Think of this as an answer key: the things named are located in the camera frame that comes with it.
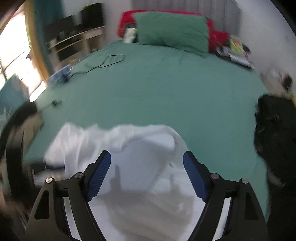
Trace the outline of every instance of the blue object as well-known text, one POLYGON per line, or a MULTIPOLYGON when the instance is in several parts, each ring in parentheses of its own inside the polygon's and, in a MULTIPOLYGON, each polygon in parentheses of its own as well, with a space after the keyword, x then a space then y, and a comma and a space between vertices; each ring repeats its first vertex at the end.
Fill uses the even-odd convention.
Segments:
POLYGON ((190 179, 190 182, 194 188, 194 191, 198 197, 204 202, 207 200, 206 184, 201 177, 196 165, 193 163, 194 160, 188 155, 187 152, 183 155, 183 165, 190 179))
POLYGON ((94 171, 93 176, 89 181, 89 188, 87 192, 88 202, 98 195, 98 192, 101 188, 101 185, 104 181, 104 178, 107 174, 107 171, 111 165, 111 154, 109 152, 101 160, 100 164, 98 165, 97 169, 94 171))
POLYGON ((72 66, 68 64, 64 68, 60 69, 58 72, 55 72, 53 75, 48 77, 47 83, 50 85, 56 85, 61 83, 65 78, 71 74, 72 66))

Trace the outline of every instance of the wall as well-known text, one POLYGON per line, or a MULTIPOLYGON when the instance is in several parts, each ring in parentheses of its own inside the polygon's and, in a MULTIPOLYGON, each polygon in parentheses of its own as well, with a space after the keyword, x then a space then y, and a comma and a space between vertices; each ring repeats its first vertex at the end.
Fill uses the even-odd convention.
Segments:
POLYGON ((84 6, 97 2, 104 2, 106 43, 108 44, 118 39, 116 31, 120 15, 131 9, 130 0, 62 0, 64 16, 73 15, 81 11, 84 6))
POLYGON ((270 0, 236 1, 242 10, 239 35, 251 49, 256 71, 275 65, 296 83, 296 36, 284 17, 270 0))

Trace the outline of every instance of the green bed sheet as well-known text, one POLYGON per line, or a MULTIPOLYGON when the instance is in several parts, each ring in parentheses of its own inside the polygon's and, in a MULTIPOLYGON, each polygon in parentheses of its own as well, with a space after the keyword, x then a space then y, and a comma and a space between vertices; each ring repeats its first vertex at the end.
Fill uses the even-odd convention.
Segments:
POLYGON ((69 83, 41 94, 36 100, 40 109, 53 100, 62 100, 62 105, 43 111, 45 124, 25 161, 42 158, 68 121, 107 129, 123 123, 165 124, 211 172, 229 180, 248 178, 267 217, 266 166, 253 145, 255 107, 266 91, 259 77, 215 55, 203 58, 120 41, 82 59, 72 72, 88 71, 118 54, 125 55, 124 61, 76 74, 69 83))

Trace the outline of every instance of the blue gripper pad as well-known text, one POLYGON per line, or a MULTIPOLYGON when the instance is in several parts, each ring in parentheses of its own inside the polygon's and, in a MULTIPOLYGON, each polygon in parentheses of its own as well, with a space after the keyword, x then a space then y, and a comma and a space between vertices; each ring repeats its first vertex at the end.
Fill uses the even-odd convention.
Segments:
POLYGON ((98 195, 98 192, 101 188, 101 185, 103 183, 103 180, 107 174, 107 171, 111 165, 111 154, 109 152, 106 152, 105 156, 99 163, 98 167, 94 171, 89 184, 88 184, 88 192, 87 192, 87 198, 88 202, 98 195))
POLYGON ((206 202, 209 197, 208 194, 210 193, 208 189, 208 177, 210 175, 209 170, 205 167, 205 165, 200 164, 196 160, 191 151, 187 151, 184 153, 183 165, 196 195, 200 197, 204 202, 206 202))

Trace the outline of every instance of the white blanket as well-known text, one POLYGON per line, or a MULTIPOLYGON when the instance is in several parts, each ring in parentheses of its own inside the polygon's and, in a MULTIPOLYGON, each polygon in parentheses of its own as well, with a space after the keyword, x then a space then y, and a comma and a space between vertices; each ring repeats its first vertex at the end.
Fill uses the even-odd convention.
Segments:
MULTIPOLYGON (((103 150, 111 165, 92 213, 107 241, 188 240, 205 203, 196 196, 183 166, 188 150, 170 127, 119 125, 86 130, 66 123, 45 153, 51 165, 65 164, 66 176, 83 172, 103 150)), ((229 199, 213 240, 225 226, 229 199)), ((80 239, 70 203, 65 208, 71 234, 80 239)))

